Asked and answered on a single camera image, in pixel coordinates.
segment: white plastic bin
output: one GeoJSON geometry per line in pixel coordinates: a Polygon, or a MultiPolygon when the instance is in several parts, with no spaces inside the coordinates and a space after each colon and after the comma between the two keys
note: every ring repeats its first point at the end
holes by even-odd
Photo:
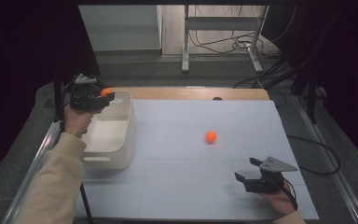
{"type": "Polygon", "coordinates": [[[83,134],[87,144],[82,161],[86,169],[123,169],[131,162],[136,117],[131,94],[116,91],[102,113],[96,114],[83,134]]]}

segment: sleeve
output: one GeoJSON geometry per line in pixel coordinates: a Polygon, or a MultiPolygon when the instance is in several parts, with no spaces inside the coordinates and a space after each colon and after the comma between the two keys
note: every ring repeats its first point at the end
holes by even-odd
{"type": "Polygon", "coordinates": [[[305,224],[298,211],[274,221],[274,224],[305,224]]]}
{"type": "Polygon", "coordinates": [[[62,133],[46,152],[40,171],[31,182],[14,223],[72,223],[81,181],[81,155],[86,144],[62,133]]]}

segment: wall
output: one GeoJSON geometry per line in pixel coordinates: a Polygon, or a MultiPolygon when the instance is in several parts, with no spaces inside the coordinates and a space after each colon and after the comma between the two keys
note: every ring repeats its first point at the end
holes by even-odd
{"type": "Polygon", "coordinates": [[[94,51],[161,49],[161,6],[80,6],[94,51]]]}

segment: black cable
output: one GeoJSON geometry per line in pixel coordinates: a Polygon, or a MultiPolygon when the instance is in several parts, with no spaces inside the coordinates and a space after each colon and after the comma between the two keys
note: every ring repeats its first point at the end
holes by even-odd
{"type": "MultiPolygon", "coordinates": [[[[284,68],[282,68],[282,69],[280,69],[280,70],[278,70],[278,71],[268,72],[268,76],[271,76],[271,75],[274,75],[274,74],[278,74],[278,73],[280,73],[280,72],[286,70],[287,67],[289,67],[289,63],[288,63],[284,68]]],[[[256,82],[254,82],[254,84],[252,85],[252,88],[254,89],[257,84],[258,84],[261,88],[263,88],[263,86],[261,85],[260,81],[261,81],[261,79],[264,78],[264,77],[266,77],[266,76],[260,77],[256,82]]]]}
{"type": "Polygon", "coordinates": [[[198,45],[198,44],[194,43],[193,38],[191,38],[191,34],[188,34],[188,36],[190,37],[191,42],[193,42],[193,44],[195,46],[200,47],[200,48],[204,48],[204,49],[208,49],[208,50],[211,50],[211,51],[216,52],[216,53],[230,53],[230,52],[236,50],[236,49],[231,49],[231,50],[228,50],[228,51],[218,51],[218,50],[215,50],[215,49],[210,49],[208,47],[205,47],[205,46],[198,45]]]}
{"type": "Polygon", "coordinates": [[[242,7],[243,7],[243,6],[241,6],[241,7],[240,7],[240,13],[238,13],[238,16],[240,16],[240,15],[241,15],[241,12],[242,12],[242,7]]]}
{"type": "Polygon", "coordinates": [[[287,190],[284,186],[280,186],[280,189],[281,189],[281,191],[283,191],[284,194],[287,195],[287,197],[289,197],[290,202],[292,203],[293,207],[297,210],[297,209],[298,209],[298,204],[297,204],[297,200],[296,200],[296,191],[295,191],[295,188],[293,188],[292,183],[290,183],[287,179],[284,178],[284,180],[285,180],[287,183],[289,183],[289,185],[292,187],[293,193],[294,193],[295,195],[293,196],[293,194],[290,193],[290,191],[287,190]]]}
{"type": "Polygon", "coordinates": [[[277,89],[271,88],[271,90],[277,91],[281,96],[283,96],[283,99],[284,99],[283,105],[275,105],[275,107],[277,107],[277,109],[286,107],[287,106],[287,97],[286,97],[286,95],[283,92],[278,91],[277,89]]]}
{"type": "Polygon", "coordinates": [[[253,6],[251,6],[251,9],[252,9],[252,13],[253,13],[253,15],[255,16],[255,12],[253,11],[253,6]]]}
{"type": "Polygon", "coordinates": [[[302,170],[305,170],[305,171],[308,171],[312,174],[315,174],[315,175],[332,175],[332,174],[335,174],[336,172],[339,171],[339,169],[341,168],[341,161],[339,159],[339,156],[333,151],[333,149],[323,143],[320,143],[320,142],[317,142],[317,141],[314,141],[314,140],[311,140],[311,139],[308,139],[308,138],[303,138],[303,137],[298,137],[298,136],[292,136],[292,135],[289,135],[287,134],[286,135],[287,137],[289,138],[294,138],[294,139],[298,139],[298,140],[302,140],[302,141],[306,141],[306,142],[311,142],[311,143],[314,143],[316,145],[319,145],[321,147],[324,147],[326,148],[332,155],[333,157],[335,158],[336,160],[336,163],[337,163],[337,167],[335,170],[331,171],[331,172],[326,172],[326,173],[323,173],[323,172],[319,172],[319,171],[314,171],[314,170],[311,170],[309,168],[306,168],[304,166],[301,166],[301,165],[298,165],[298,167],[302,170]]]}
{"type": "Polygon", "coordinates": [[[223,15],[223,16],[226,16],[226,15],[228,14],[229,8],[230,8],[230,6],[228,6],[227,12],[226,12],[225,15],[223,15]]]}
{"type": "Polygon", "coordinates": [[[279,61],[277,61],[275,64],[273,64],[269,70],[265,71],[263,73],[263,75],[259,76],[259,77],[250,77],[250,78],[246,78],[242,81],[237,82],[236,84],[234,84],[234,86],[232,87],[232,89],[237,88],[241,83],[256,79],[256,78],[261,78],[261,77],[266,77],[271,75],[272,72],[274,72],[276,69],[278,69],[282,64],[284,63],[284,59],[280,59],[279,61]]]}
{"type": "Polygon", "coordinates": [[[293,190],[293,194],[295,196],[295,199],[297,199],[295,187],[293,187],[292,183],[290,183],[290,181],[288,181],[286,178],[283,178],[283,180],[285,180],[290,185],[290,187],[293,190]]]}
{"type": "MultiPolygon", "coordinates": [[[[197,16],[197,8],[199,7],[199,5],[195,5],[195,7],[194,7],[194,16],[196,17],[197,16]]],[[[197,43],[200,43],[199,42],[199,36],[198,36],[198,34],[197,34],[197,30],[196,30],[196,40],[197,40],[197,43]]]]}
{"type": "Polygon", "coordinates": [[[270,53],[270,54],[266,54],[262,48],[264,47],[264,43],[262,43],[262,45],[260,46],[261,48],[255,48],[255,52],[257,53],[257,56],[262,58],[262,59],[280,59],[282,57],[282,55],[280,53],[270,53]]]}
{"type": "Polygon", "coordinates": [[[226,39],[216,40],[216,41],[207,42],[207,43],[200,43],[199,41],[197,41],[197,42],[198,42],[200,45],[210,45],[210,44],[215,44],[215,43],[223,42],[223,41],[226,41],[226,40],[231,40],[231,39],[235,39],[235,38],[241,38],[241,37],[249,36],[249,35],[252,35],[252,34],[253,34],[253,33],[250,33],[250,34],[247,34],[247,35],[237,35],[237,36],[229,37],[229,38],[226,38],[226,39]]]}
{"type": "MultiPolygon", "coordinates": [[[[232,45],[233,48],[234,48],[234,46],[236,46],[237,49],[248,49],[250,46],[246,46],[246,44],[251,44],[252,42],[248,41],[248,40],[239,40],[239,38],[245,37],[245,36],[253,38],[252,34],[254,34],[254,33],[250,33],[247,35],[239,35],[238,37],[231,35],[231,38],[235,41],[232,45]]],[[[257,38],[257,41],[261,42],[261,45],[263,45],[263,41],[261,39],[257,38]]]]}

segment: white table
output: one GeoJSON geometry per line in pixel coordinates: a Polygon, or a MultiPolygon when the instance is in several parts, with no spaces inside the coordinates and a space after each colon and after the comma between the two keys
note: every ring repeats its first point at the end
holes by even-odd
{"type": "MultiPolygon", "coordinates": [[[[131,164],[120,171],[86,171],[94,217],[169,220],[260,220],[277,214],[248,193],[234,172],[258,177],[249,158],[272,156],[297,167],[271,101],[134,100],[137,118],[131,164]],[[207,131],[217,133],[209,145],[207,131]]],[[[295,186],[305,219],[318,219],[299,171],[295,186]]],[[[84,217],[79,197],[76,216],[84,217]]]]}

